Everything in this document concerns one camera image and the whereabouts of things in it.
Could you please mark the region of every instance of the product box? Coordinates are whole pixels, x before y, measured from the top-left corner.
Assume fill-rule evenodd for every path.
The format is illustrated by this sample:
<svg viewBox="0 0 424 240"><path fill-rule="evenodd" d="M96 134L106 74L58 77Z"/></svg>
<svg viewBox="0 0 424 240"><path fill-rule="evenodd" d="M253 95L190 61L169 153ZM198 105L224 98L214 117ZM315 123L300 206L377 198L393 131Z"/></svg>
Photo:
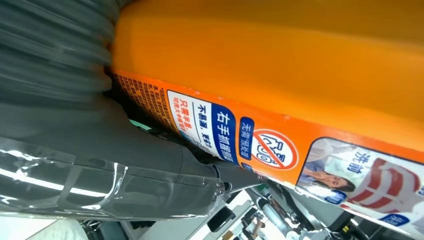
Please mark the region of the product box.
<svg viewBox="0 0 424 240"><path fill-rule="evenodd" d="M419 239L424 153L113 69L164 126L221 160Z"/></svg>

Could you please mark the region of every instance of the blue label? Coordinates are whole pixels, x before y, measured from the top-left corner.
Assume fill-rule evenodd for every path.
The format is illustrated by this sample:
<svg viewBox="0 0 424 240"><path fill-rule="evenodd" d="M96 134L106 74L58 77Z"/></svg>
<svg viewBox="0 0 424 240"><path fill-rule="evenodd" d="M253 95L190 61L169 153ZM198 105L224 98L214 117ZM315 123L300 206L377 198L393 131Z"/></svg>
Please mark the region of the blue label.
<svg viewBox="0 0 424 240"><path fill-rule="evenodd" d="M255 122L249 117L240 119L240 130L238 131L238 152L246 160L251 160L252 138L255 128Z"/></svg>
<svg viewBox="0 0 424 240"><path fill-rule="evenodd" d="M236 153L236 118L226 107L212 104L213 140L219 156L239 165Z"/></svg>
<svg viewBox="0 0 424 240"><path fill-rule="evenodd" d="M418 194L424 196L424 186L418 191Z"/></svg>
<svg viewBox="0 0 424 240"><path fill-rule="evenodd" d="M394 214L394 213L389 214L383 218L380 218L379 220L385 223L388 223L390 225L393 225L395 227L399 227L410 222L410 220L406 216L402 216L402 215Z"/></svg>
<svg viewBox="0 0 424 240"><path fill-rule="evenodd" d="M252 168L249 164L246 164L246 163L242 162L242 163L241 163L241 166L242 166L244 169L246 169L247 171L254 173L254 172L253 172L253 168Z"/></svg>
<svg viewBox="0 0 424 240"><path fill-rule="evenodd" d="M333 193L331 196L327 196L327 197L324 198L325 201L327 201L331 204L339 205L348 197L342 191L332 190L331 192Z"/></svg>

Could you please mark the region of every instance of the ribbed hose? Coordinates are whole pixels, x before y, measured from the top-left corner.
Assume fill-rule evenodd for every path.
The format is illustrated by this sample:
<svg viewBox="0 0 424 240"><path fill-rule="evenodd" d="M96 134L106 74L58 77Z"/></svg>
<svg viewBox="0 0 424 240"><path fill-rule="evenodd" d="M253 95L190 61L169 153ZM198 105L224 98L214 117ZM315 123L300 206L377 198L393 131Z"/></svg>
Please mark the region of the ribbed hose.
<svg viewBox="0 0 424 240"><path fill-rule="evenodd" d="M84 106L111 87L104 67L131 0L0 1L0 98Z"/></svg>

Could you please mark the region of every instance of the green part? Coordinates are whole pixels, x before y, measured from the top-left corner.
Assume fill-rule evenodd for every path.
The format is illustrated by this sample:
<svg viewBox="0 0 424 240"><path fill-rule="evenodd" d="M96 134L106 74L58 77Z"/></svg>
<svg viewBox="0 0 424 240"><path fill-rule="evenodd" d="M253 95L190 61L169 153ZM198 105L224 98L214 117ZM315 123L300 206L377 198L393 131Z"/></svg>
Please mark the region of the green part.
<svg viewBox="0 0 424 240"><path fill-rule="evenodd" d="M150 129L152 129L151 127L148 127L142 123L139 123L138 121L134 121L134 120L129 120L130 123L132 123L132 125L136 126L136 127L140 127L143 128L146 131L149 131Z"/></svg>

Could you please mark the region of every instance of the sticker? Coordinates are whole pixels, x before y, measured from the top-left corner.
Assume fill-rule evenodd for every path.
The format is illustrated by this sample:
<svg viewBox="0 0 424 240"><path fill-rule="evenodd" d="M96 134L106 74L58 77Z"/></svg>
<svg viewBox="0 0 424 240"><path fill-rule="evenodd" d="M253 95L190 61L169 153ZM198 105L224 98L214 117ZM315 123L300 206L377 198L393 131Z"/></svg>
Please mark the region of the sticker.
<svg viewBox="0 0 424 240"><path fill-rule="evenodd" d="M168 91L179 133L204 151L236 165L236 118L226 107Z"/></svg>
<svg viewBox="0 0 424 240"><path fill-rule="evenodd" d="M331 192L331 195L324 198L325 201L331 204L339 205L347 198L347 195L342 191L332 190Z"/></svg>
<svg viewBox="0 0 424 240"><path fill-rule="evenodd" d="M251 152L256 160L274 169L289 170L298 164L295 145L286 136L273 130L255 130Z"/></svg>
<svg viewBox="0 0 424 240"><path fill-rule="evenodd" d="M254 128L255 122L253 119L246 116L240 119L240 127L238 131L238 154L246 160L252 159L251 151Z"/></svg>
<svg viewBox="0 0 424 240"><path fill-rule="evenodd" d="M395 227L399 227L410 222L406 216L402 216L400 214L389 214L383 218L380 218L379 220Z"/></svg>

